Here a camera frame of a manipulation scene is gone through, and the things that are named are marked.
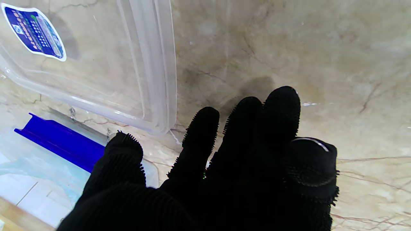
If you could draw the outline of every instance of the blue label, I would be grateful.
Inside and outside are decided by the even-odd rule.
[[[48,18],[36,8],[19,8],[1,4],[10,27],[32,53],[66,60],[66,51],[60,36]]]

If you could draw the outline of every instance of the black glove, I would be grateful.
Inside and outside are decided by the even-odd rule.
[[[244,98],[224,127],[219,150],[205,171],[219,113],[201,109],[161,190],[203,229],[253,227],[330,230],[338,194],[334,146],[297,138],[300,100],[291,87],[274,90],[264,105]]]
[[[134,137],[118,132],[57,231],[197,230],[178,202],[145,187],[142,159],[143,149]]]

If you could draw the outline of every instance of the clear plastic container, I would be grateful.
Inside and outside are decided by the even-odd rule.
[[[0,1],[40,10],[67,54],[31,53],[0,17],[0,68],[14,82],[153,135],[175,124],[170,0]]]

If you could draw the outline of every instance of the rubber glove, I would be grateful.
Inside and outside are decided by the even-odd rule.
[[[274,90],[264,104],[244,98],[229,116],[223,142],[206,169],[219,113],[201,109],[160,189],[204,230],[330,230],[330,205],[338,195],[337,149],[298,138],[299,119],[300,100],[291,87]]]

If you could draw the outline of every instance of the marble surface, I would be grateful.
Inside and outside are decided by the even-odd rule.
[[[200,108],[219,110],[223,124],[243,97],[264,100],[274,88],[290,85],[302,101],[298,135],[338,148],[340,196],[332,208],[333,230],[410,229],[410,1],[172,0],[171,5],[178,112],[167,135],[152,137],[26,90],[3,74],[2,120],[23,127],[28,112],[41,116],[54,109],[106,135],[130,132],[162,182]],[[220,132],[216,148],[221,138]]]

